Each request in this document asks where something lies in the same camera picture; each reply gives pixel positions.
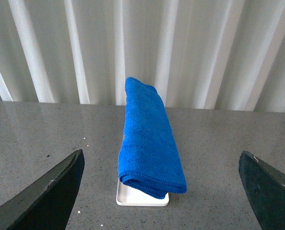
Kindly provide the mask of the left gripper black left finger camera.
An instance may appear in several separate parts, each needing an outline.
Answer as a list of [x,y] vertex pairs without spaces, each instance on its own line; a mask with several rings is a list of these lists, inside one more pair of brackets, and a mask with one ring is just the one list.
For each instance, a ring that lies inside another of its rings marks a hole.
[[85,160],[77,150],[0,206],[0,230],[64,230],[75,204]]

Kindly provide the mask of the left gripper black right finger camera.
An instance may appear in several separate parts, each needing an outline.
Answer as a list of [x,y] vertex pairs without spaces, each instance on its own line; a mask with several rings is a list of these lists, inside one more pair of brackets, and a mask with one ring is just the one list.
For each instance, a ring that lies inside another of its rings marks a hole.
[[244,150],[239,175],[261,229],[285,230],[285,174]]

